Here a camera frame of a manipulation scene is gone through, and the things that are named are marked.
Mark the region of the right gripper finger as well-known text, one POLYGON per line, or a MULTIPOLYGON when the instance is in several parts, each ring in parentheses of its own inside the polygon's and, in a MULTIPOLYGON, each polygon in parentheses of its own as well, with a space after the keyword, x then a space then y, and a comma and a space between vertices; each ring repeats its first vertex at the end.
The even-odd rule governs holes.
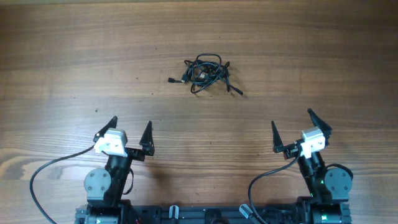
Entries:
POLYGON ((274 121, 271 121, 271 126, 273 135, 273 151, 275 153, 280 153, 284 150, 284 145, 274 121))
POLYGON ((319 118, 311 108, 309 108, 307 112, 310 115, 313 125, 320 128, 325 137, 330 137, 333 130, 332 127, 319 118))

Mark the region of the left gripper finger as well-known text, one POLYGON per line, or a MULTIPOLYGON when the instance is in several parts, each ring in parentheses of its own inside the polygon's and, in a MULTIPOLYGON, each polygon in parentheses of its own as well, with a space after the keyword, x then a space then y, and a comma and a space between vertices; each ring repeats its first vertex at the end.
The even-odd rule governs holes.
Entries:
POLYGON ((104 134, 109 128, 116 128, 117 123, 118 123, 118 117, 113 116, 113 118, 94 135, 93 142, 97 142, 99 138, 104 137, 104 134))
POLYGON ((153 156, 155 153, 154 140, 152 135, 152 121, 149 121, 141 137, 139 145, 146 156, 153 156))

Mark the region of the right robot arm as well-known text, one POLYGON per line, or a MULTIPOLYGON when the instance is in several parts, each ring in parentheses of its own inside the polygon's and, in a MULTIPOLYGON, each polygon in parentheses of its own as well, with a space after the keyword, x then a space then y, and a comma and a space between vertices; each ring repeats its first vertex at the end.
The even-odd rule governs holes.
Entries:
POLYGON ((348 200, 353 173, 341 164, 326 165, 320 151, 329 145, 332 127, 312 109, 307 112, 313 127, 302 131, 294 143, 282 143, 275 122, 271 122, 273 151, 283 153, 285 159, 295 158, 309 197, 298 197, 295 203, 269 205, 264 217, 271 223, 347 224, 352 222, 348 200))

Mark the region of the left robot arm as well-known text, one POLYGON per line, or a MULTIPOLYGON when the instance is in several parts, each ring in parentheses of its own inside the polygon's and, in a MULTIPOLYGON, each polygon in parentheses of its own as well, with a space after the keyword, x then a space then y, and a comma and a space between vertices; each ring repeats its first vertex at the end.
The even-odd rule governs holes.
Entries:
POLYGON ((106 154, 108 160, 103 169, 93 169, 86 175, 84 188, 87 192, 87 205, 76 209, 76 224, 141 222, 131 201, 123 200, 122 196, 132 190, 132 187, 124 189, 127 177, 134 175, 132 161, 143 162, 146 156, 155 153, 152 122, 148 122, 139 141, 141 149, 126 146, 126 132, 118 129, 117 123, 118 117, 114 116, 93 138, 95 152, 106 154))

